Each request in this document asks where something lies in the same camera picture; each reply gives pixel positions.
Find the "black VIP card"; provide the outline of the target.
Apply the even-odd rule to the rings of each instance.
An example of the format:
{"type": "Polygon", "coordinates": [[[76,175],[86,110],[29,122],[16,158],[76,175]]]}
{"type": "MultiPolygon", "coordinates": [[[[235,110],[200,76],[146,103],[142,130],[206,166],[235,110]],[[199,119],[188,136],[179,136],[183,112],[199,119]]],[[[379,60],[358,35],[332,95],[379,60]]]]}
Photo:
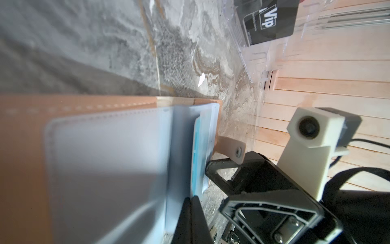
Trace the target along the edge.
{"type": "Polygon", "coordinates": [[[246,45],[291,36],[299,4],[299,0],[234,1],[246,45]]]}

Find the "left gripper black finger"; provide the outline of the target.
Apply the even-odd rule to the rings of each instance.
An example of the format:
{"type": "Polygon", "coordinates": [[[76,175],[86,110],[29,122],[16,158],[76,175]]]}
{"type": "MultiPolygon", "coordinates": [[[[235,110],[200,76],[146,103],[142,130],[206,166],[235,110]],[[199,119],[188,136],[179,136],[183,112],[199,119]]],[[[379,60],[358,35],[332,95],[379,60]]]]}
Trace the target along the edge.
{"type": "Polygon", "coordinates": [[[171,244],[213,244],[198,196],[184,200],[171,244]]]}

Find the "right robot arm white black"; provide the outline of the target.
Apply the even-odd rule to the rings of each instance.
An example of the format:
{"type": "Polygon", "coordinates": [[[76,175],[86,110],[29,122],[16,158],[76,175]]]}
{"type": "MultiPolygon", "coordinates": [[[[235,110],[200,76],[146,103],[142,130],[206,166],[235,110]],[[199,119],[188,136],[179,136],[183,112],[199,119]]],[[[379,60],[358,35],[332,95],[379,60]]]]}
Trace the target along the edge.
{"type": "Polygon", "coordinates": [[[388,192],[342,190],[356,174],[389,180],[388,170],[345,170],[314,199],[265,156],[248,152],[241,165],[210,161],[205,174],[227,198],[220,213],[235,226],[242,244],[387,244],[390,241],[388,192]]]}

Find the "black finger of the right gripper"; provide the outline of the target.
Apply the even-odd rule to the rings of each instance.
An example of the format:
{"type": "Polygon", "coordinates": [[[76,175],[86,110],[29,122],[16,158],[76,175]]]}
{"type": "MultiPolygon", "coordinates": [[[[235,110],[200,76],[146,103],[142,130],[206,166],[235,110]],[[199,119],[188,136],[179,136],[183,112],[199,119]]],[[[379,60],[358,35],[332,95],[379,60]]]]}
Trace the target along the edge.
{"type": "Polygon", "coordinates": [[[251,244],[297,244],[325,215],[300,190],[232,195],[219,211],[251,244]]]}
{"type": "Polygon", "coordinates": [[[210,161],[206,165],[205,175],[227,195],[293,188],[290,180],[273,162],[254,151],[246,153],[241,165],[229,158],[210,161]],[[231,179],[225,180],[218,174],[223,169],[235,169],[236,172],[231,179]]]}

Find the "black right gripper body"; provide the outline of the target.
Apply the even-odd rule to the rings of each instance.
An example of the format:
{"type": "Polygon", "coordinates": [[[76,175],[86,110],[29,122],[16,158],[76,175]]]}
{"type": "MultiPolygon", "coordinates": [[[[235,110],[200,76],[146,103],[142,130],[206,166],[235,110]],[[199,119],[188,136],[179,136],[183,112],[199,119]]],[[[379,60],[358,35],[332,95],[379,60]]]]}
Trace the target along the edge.
{"type": "MultiPolygon", "coordinates": [[[[337,201],[331,206],[317,203],[324,210],[324,218],[305,233],[298,244],[390,242],[389,201],[337,201]]],[[[239,230],[238,236],[241,243],[251,244],[239,230]]]]}

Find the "teal card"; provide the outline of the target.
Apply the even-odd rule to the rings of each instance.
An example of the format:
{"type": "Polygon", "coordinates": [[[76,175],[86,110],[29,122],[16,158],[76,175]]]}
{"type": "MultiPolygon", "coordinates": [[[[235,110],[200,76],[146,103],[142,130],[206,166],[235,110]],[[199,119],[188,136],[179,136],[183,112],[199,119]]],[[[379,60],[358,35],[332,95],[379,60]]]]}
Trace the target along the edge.
{"type": "Polygon", "coordinates": [[[191,196],[202,196],[205,166],[208,158],[209,124],[208,118],[200,116],[195,120],[192,167],[191,196]]]}

